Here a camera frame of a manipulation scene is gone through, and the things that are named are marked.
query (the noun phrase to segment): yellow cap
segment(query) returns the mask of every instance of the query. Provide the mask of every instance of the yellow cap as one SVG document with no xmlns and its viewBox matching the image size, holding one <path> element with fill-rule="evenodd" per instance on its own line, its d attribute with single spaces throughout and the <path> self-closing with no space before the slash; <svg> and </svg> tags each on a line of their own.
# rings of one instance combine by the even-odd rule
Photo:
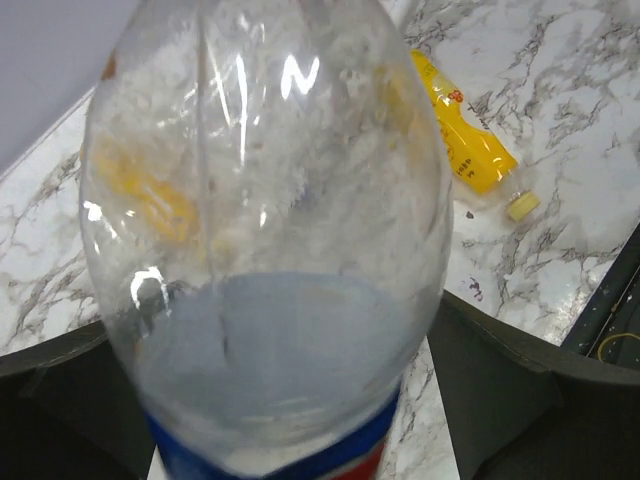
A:
<svg viewBox="0 0 640 480">
<path fill-rule="evenodd" d="M 519 222 L 529 215 L 538 205 L 540 205 L 540 199 L 535 193 L 527 191 L 507 206 L 507 214 L 512 220 Z"/>
</svg>

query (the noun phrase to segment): small bottle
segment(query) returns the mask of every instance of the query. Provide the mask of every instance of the small bottle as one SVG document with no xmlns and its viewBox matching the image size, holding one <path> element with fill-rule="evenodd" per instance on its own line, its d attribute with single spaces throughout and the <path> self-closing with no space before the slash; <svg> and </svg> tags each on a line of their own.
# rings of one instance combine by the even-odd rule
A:
<svg viewBox="0 0 640 480">
<path fill-rule="evenodd" d="M 507 215 L 523 220 L 540 200 L 525 187 L 516 160 L 427 57 L 418 50 L 411 56 L 433 104 L 454 174 L 478 195 L 498 193 Z"/>
<path fill-rule="evenodd" d="M 129 22 L 79 216 L 173 479 L 375 475 L 451 237 L 413 68 L 374 0 L 154 0 Z M 385 113 L 389 69 L 419 131 Z"/>
</svg>

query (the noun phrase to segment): yellow string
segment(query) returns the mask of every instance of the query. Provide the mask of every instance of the yellow string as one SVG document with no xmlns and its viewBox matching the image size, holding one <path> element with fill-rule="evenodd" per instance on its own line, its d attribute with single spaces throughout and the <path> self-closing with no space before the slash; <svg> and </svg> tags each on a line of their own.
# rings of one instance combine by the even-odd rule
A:
<svg viewBox="0 0 640 480">
<path fill-rule="evenodd" d="M 617 340 L 618 338 L 624 338 L 624 337 L 630 337 L 630 338 L 635 338 L 636 340 L 640 340 L 640 335 L 636 335 L 635 333 L 625 332 L 625 333 L 616 333 L 615 335 L 611 335 L 610 337 L 605 338 L 602 341 L 602 343 L 600 343 L 600 346 L 598 347 L 598 360 L 600 360 L 601 362 L 604 362 L 604 360 L 602 359 L 602 350 L 604 349 L 604 346 L 607 343 Z"/>
</svg>

